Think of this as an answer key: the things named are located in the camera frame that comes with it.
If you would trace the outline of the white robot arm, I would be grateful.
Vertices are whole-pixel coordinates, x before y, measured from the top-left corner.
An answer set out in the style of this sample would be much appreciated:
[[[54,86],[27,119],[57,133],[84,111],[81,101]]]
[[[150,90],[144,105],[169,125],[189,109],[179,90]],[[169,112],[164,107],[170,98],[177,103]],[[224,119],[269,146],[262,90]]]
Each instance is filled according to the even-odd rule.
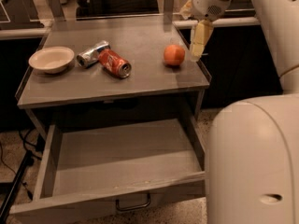
[[[251,0],[283,93],[226,106],[214,118],[206,147],[208,224],[299,224],[299,4]],[[191,0],[202,23],[192,32],[200,57],[209,26],[231,0]]]

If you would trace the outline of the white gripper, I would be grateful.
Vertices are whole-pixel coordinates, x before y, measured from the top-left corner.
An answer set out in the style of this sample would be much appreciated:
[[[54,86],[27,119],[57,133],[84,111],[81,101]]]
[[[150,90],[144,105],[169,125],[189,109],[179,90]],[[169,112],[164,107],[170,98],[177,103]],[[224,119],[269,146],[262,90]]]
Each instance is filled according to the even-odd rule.
[[[190,53],[191,60],[197,62],[203,55],[206,44],[213,33],[211,21],[223,15],[231,0],[188,0],[179,14],[184,20],[194,16],[199,21],[192,28]]]

